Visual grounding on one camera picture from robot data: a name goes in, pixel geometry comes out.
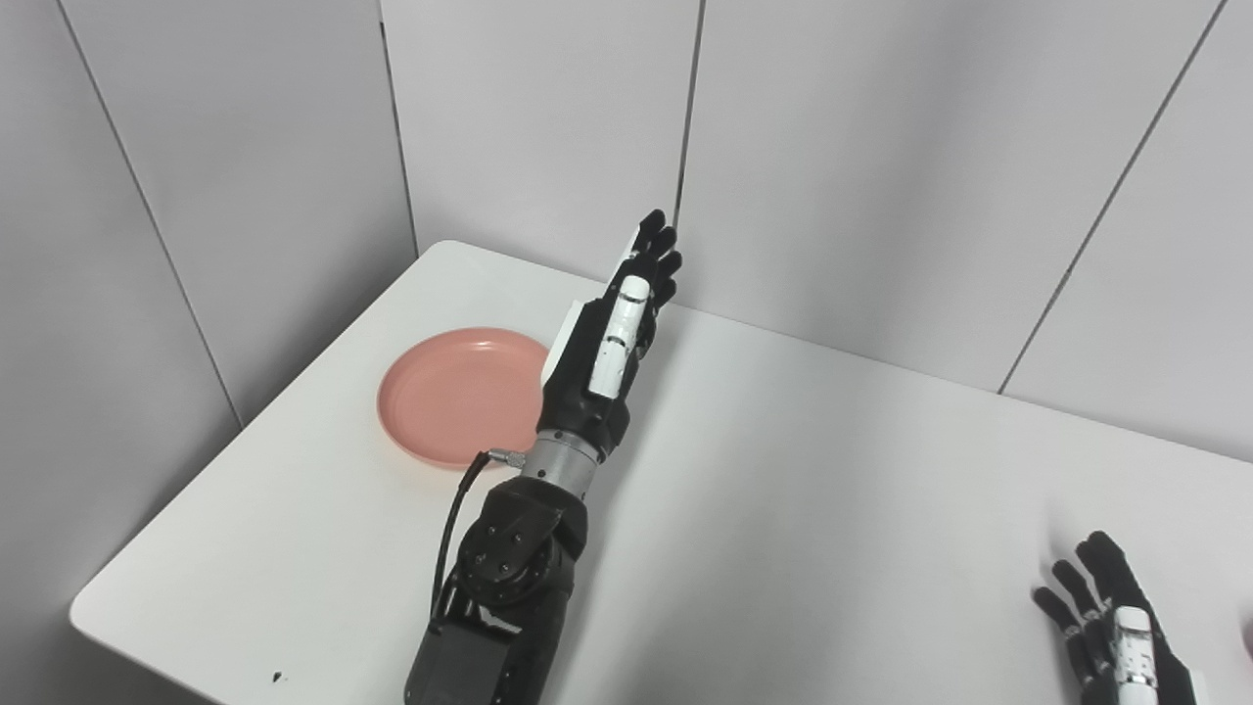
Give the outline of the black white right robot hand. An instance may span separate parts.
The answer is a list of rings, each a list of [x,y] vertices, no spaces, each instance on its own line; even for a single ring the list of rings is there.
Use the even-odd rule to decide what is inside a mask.
[[[1205,682],[1173,650],[1124,550],[1104,531],[1051,574],[1065,590],[1031,594],[1056,626],[1083,704],[1207,704]]]

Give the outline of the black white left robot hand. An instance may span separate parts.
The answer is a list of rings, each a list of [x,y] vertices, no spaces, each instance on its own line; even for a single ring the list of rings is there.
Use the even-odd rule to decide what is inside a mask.
[[[655,341],[657,317],[677,294],[682,264],[675,227],[664,212],[649,212],[604,294],[574,306],[564,321],[544,383],[539,432],[581,440],[596,461],[621,445],[630,423],[626,394]]]

